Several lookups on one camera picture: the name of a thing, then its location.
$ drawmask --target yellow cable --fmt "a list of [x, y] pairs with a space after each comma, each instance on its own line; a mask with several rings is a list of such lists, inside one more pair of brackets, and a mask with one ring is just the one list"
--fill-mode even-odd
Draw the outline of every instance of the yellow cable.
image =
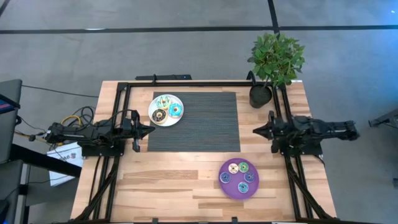
[[[29, 138], [29, 136], [26, 135], [26, 134], [21, 134], [21, 133], [18, 133], [18, 132], [14, 132], [14, 134], [17, 134], [17, 135], [25, 137], [25, 138]], [[47, 142], [44, 138], [36, 138], [36, 140], [42, 141], [42, 142]]]
[[70, 119], [70, 118], [76, 118], [78, 121], [79, 121], [79, 126], [81, 126], [81, 119], [79, 118], [79, 116], [77, 116], [77, 115], [70, 115], [70, 116], [67, 116], [66, 118], [64, 118], [62, 121], [61, 121], [61, 124], [63, 124], [64, 122], [66, 122], [68, 119]]

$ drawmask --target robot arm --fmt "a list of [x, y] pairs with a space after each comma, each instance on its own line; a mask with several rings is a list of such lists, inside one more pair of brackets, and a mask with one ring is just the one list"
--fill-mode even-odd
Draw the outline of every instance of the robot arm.
[[120, 140], [133, 138], [133, 149], [139, 152], [139, 139], [153, 130], [155, 130], [154, 127], [141, 124], [138, 112], [132, 111], [131, 119], [123, 118], [122, 125], [118, 128], [113, 127], [110, 119], [86, 124], [84, 127], [68, 127], [53, 123], [47, 131], [45, 140], [51, 144], [66, 140], [77, 141], [84, 151], [85, 148], [93, 147], [106, 147], [111, 150]]
[[288, 148], [291, 154], [296, 154], [305, 148], [318, 146], [323, 139], [352, 141], [359, 137], [354, 121], [324, 122], [306, 116], [295, 116], [288, 123], [282, 118], [275, 118], [273, 111], [269, 112], [268, 119], [266, 125], [254, 129], [253, 133], [272, 140], [272, 153]]

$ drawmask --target wood grain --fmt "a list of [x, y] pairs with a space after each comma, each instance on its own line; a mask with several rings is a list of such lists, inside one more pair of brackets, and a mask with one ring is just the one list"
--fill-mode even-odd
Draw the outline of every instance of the wood grain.
[[[103, 82], [95, 121], [111, 116], [116, 86], [117, 82]], [[138, 110], [141, 122], [146, 125], [149, 124], [147, 109], [155, 91], [235, 92], [241, 152], [147, 152], [148, 137], [145, 137], [140, 141], [142, 152], [136, 153], [132, 150], [132, 140], [127, 140], [118, 171], [111, 221], [150, 222], [152, 218], [159, 218], [165, 222], [216, 222], [230, 221], [231, 217], [241, 221], [294, 220], [284, 158], [271, 154], [271, 142], [252, 133], [254, 128], [267, 122], [274, 102], [260, 109], [250, 107], [249, 89], [233, 86], [134, 87], [129, 109]], [[287, 92], [293, 114], [310, 116], [303, 83], [293, 83], [287, 87]], [[280, 102], [285, 113], [282, 97]], [[219, 168], [234, 157], [245, 158], [258, 169], [260, 187], [249, 200], [231, 200], [218, 185]], [[79, 215], [88, 204], [96, 160], [88, 158], [83, 164], [71, 218]], [[326, 212], [335, 216], [323, 165], [312, 156], [303, 156], [302, 160], [309, 191]], [[303, 200], [300, 200], [300, 207], [305, 216]]]

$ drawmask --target purple plate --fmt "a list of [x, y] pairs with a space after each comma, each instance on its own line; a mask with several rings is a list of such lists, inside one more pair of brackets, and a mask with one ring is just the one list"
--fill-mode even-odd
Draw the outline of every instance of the purple plate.
[[[244, 180], [244, 173], [242, 172], [237, 172], [236, 174], [232, 174], [228, 170], [228, 166], [231, 163], [235, 163], [236, 165], [239, 165], [241, 162], [247, 162], [249, 165], [249, 171], [253, 173], [254, 175], [254, 181], [251, 183], [247, 183]], [[227, 183], [224, 184], [220, 181], [220, 175], [222, 172], [227, 172], [231, 176], [231, 180]], [[246, 193], [241, 193], [238, 190], [238, 184], [240, 182], [246, 182], [249, 185], [249, 190]], [[220, 168], [220, 171], [218, 172], [218, 184], [220, 185], [221, 189], [223, 192], [228, 195], [230, 198], [235, 199], [235, 200], [246, 200], [250, 198], [254, 193], [256, 193], [257, 189], [259, 188], [259, 173], [257, 172], [257, 169], [251, 164], [251, 162], [241, 159], [241, 158], [234, 158], [226, 161]]]

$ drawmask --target donut toy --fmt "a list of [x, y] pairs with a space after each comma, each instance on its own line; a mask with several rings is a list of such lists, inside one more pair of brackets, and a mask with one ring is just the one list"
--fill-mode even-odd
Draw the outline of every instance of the donut toy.
[[152, 113], [152, 119], [155, 121], [155, 123], [162, 124], [167, 119], [167, 113], [165, 110], [157, 109]]
[[220, 174], [220, 181], [227, 184], [231, 180], [231, 176], [227, 172], [222, 172]]
[[253, 182], [253, 181], [254, 181], [254, 175], [253, 175], [253, 173], [252, 173], [252, 172], [247, 172], [247, 173], [245, 173], [245, 174], [244, 174], [244, 180], [245, 180], [247, 183]]
[[228, 170], [229, 170], [230, 173], [236, 174], [239, 171], [239, 167], [236, 164], [230, 164], [228, 166]]
[[239, 192], [245, 194], [246, 192], [249, 191], [249, 185], [246, 182], [240, 182], [238, 184], [238, 190], [239, 190]]
[[172, 118], [179, 118], [182, 114], [182, 106], [178, 103], [173, 103], [169, 106], [169, 115]]
[[239, 171], [245, 173], [249, 170], [249, 165], [246, 162], [241, 162], [239, 164]]
[[156, 106], [159, 109], [167, 110], [167, 108], [169, 108], [170, 104], [172, 104], [172, 100], [166, 95], [162, 95], [162, 96], [158, 97], [156, 100]]

